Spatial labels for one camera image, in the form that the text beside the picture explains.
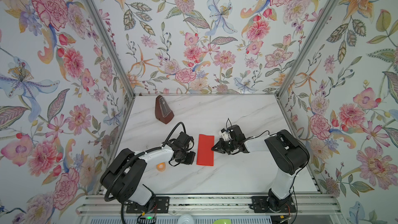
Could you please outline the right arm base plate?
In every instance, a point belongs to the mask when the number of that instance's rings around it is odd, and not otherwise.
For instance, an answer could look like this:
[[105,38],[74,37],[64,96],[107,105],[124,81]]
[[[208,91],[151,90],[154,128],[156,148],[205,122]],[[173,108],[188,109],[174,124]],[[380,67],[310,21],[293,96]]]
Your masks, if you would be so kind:
[[249,208],[255,213],[296,213],[296,205],[289,196],[285,199],[268,196],[251,197]]

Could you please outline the red square paper sheet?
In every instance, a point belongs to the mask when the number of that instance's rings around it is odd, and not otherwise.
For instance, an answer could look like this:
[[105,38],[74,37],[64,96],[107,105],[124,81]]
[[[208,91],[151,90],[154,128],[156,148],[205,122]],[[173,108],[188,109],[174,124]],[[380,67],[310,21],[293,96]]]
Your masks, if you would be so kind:
[[198,140],[197,165],[214,166],[214,152],[211,150],[215,144],[215,137],[200,134]]

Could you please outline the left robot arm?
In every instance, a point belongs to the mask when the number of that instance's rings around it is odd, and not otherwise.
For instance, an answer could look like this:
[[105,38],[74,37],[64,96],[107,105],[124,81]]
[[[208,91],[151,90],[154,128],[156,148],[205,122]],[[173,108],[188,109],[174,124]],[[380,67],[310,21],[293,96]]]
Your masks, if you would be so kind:
[[150,205],[155,193],[141,183],[147,168],[167,162],[191,165],[195,159],[193,145],[194,138],[181,132],[176,139],[146,151],[123,149],[101,176],[100,183],[105,188],[104,200]]

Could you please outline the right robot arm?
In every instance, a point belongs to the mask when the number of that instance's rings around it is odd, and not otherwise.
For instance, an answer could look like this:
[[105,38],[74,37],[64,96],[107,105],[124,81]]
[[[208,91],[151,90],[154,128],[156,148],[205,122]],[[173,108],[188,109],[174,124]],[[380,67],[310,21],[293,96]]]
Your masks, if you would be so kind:
[[288,130],[271,134],[264,131],[258,136],[245,137],[238,125],[232,125],[219,132],[220,140],[212,151],[236,155],[239,153],[267,152],[278,167],[269,194],[277,200],[285,200],[293,193],[295,178],[310,160],[307,148]]

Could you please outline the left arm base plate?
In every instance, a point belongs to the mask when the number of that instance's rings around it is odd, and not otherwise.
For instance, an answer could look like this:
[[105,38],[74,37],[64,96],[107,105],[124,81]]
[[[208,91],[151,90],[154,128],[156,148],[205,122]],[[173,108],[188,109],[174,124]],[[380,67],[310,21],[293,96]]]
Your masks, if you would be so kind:
[[136,202],[128,203],[126,206],[127,214],[141,214],[141,213],[153,213],[153,214],[167,214],[170,207],[170,197],[152,197],[144,204],[140,205]]

